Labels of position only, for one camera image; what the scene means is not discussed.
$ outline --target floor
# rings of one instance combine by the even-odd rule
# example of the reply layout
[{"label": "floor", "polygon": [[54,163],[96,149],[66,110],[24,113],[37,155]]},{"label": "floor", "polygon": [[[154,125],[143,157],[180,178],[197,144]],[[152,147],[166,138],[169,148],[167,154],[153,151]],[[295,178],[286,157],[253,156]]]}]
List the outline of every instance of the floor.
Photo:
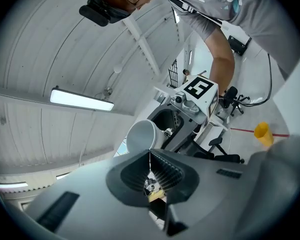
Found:
[{"label": "floor", "polygon": [[[253,103],[263,101],[268,95],[270,86],[268,54],[254,41],[251,41],[243,56],[235,54],[234,57],[235,73],[230,86],[235,86],[239,94],[249,96]],[[284,79],[274,59],[271,58],[270,62],[272,72],[271,97],[273,97],[283,85]],[[286,137],[280,136],[286,136],[289,132],[272,98],[259,106],[244,107],[243,111],[244,114],[241,115],[236,110],[234,117],[230,116],[229,124],[232,130],[228,130],[222,135],[221,146],[226,152],[229,150],[230,154],[240,155],[246,164],[253,153],[267,150],[267,147],[263,146],[253,133],[259,123],[268,123],[271,131],[276,135],[274,142],[285,139]],[[222,155],[216,148],[212,152],[215,155]]]}]

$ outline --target black cable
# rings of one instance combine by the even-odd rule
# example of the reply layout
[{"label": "black cable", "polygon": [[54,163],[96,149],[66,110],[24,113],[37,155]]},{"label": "black cable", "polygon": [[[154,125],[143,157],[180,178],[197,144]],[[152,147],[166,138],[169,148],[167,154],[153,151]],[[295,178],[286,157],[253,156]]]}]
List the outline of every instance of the black cable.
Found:
[{"label": "black cable", "polygon": [[248,104],[248,103],[242,103],[241,101],[237,100],[237,99],[233,99],[233,98],[228,98],[228,97],[224,97],[224,96],[220,96],[219,95],[219,99],[223,99],[223,100],[229,100],[229,101],[232,101],[232,102],[236,102],[236,103],[239,103],[240,105],[244,106],[244,107],[255,107],[255,106],[259,106],[259,105],[262,105],[264,103],[266,103],[269,99],[270,99],[270,96],[271,96],[271,93],[272,93],[272,70],[271,70],[271,61],[270,61],[270,55],[268,53],[268,60],[269,60],[269,71],[270,71],[270,87],[269,87],[269,93],[268,93],[268,96],[266,97],[265,100],[261,101],[261,102],[257,102],[257,103],[252,103],[252,104]]}]

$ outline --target chair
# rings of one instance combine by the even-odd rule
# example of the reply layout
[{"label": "chair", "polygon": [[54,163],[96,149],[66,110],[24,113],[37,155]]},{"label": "chair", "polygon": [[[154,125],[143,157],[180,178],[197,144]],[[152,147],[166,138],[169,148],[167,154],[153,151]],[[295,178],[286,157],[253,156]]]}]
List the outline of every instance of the chair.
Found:
[{"label": "chair", "polygon": [[189,146],[187,148],[186,154],[187,156],[193,156],[194,158],[222,161],[222,162],[230,162],[243,164],[245,162],[244,159],[241,159],[238,154],[227,154],[224,149],[220,146],[222,143],[222,138],[215,138],[209,142],[209,146],[216,146],[223,155],[216,155],[203,149],[198,143],[196,143],[191,136],[188,138],[187,142]]},{"label": "chair", "polygon": [[219,104],[221,105],[222,108],[227,109],[229,108],[230,105],[232,105],[232,110],[230,115],[234,117],[234,111],[236,108],[240,111],[241,114],[244,112],[241,110],[239,107],[239,102],[243,102],[245,100],[250,100],[250,97],[246,96],[244,97],[242,94],[239,95],[237,98],[238,90],[234,86],[231,86],[226,92],[225,95],[223,96],[224,99],[220,99]]},{"label": "chair", "polygon": [[211,147],[216,146],[216,148],[220,150],[220,152],[223,154],[223,155],[216,155],[213,160],[223,161],[223,162],[233,162],[238,164],[240,163],[243,164],[245,162],[244,159],[240,159],[240,156],[238,154],[227,154],[225,150],[220,146],[221,143],[222,143],[221,137],[215,138],[209,142],[209,146]]}]

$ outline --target ceiling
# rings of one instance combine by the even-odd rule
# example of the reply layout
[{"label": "ceiling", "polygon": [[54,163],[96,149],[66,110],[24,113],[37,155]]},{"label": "ceiling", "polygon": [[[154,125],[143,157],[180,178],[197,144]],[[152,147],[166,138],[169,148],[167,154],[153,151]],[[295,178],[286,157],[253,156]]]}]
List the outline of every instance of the ceiling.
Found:
[{"label": "ceiling", "polygon": [[[167,0],[107,27],[79,14],[86,1],[20,0],[0,26],[0,183],[28,183],[3,192],[113,157],[191,33]],[[113,112],[49,105],[55,86],[94,97],[109,85]]]}]

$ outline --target man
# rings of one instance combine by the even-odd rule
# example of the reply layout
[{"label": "man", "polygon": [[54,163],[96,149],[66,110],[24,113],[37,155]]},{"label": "man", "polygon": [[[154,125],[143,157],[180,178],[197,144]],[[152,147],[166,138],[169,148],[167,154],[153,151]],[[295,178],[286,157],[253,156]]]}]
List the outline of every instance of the man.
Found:
[{"label": "man", "polygon": [[[106,9],[119,9],[117,22],[140,9],[150,0],[102,0]],[[235,60],[225,35],[219,26],[205,16],[240,26],[278,63],[286,79],[300,58],[300,35],[284,8],[277,0],[181,0],[190,7],[182,9],[172,4],[179,17],[203,39],[213,57],[209,79],[219,85],[223,93],[234,74]]]},{"label": "man", "polygon": [[[184,69],[182,72],[183,72],[183,74],[185,75],[186,81],[189,81],[188,76],[191,76],[191,75],[190,75],[190,71],[187,70],[187,69]],[[203,76],[204,73],[207,73],[207,71],[204,70],[203,72],[201,72],[200,74],[198,74],[198,76]]]}]

